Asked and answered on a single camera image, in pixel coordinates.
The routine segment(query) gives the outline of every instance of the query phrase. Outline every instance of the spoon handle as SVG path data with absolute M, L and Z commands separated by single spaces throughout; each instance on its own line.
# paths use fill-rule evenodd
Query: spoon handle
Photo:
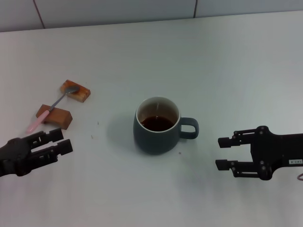
M 27 133 L 28 134 L 32 133 L 48 115 L 49 115 L 49 110 L 45 110 L 44 113 L 41 114 L 34 123 L 29 125 L 29 127 L 27 128 Z

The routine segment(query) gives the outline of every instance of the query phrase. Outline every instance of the white table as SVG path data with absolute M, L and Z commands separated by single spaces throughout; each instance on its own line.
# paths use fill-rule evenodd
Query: white table
M 303 168 L 262 181 L 214 164 L 251 160 L 249 146 L 219 148 L 234 130 L 303 132 L 302 21 L 298 11 L 1 33 L 1 145 L 66 79 L 91 96 L 58 105 L 73 116 L 73 153 L 0 178 L 0 226 L 302 226 Z M 133 116 L 158 95 L 196 118 L 200 135 L 151 157 L 134 146 Z

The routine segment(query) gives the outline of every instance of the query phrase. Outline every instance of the gray mug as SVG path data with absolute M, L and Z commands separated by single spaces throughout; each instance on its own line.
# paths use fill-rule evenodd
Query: gray mug
M 156 124 L 157 119 L 165 121 L 158 125 Z M 181 125 L 191 125 L 195 131 L 181 131 Z M 180 138 L 190 140 L 197 138 L 199 124 L 193 118 L 181 117 L 176 104 L 167 98 L 158 96 L 145 99 L 139 105 L 134 117 L 133 130 L 136 144 L 145 152 L 158 155 L 174 148 Z

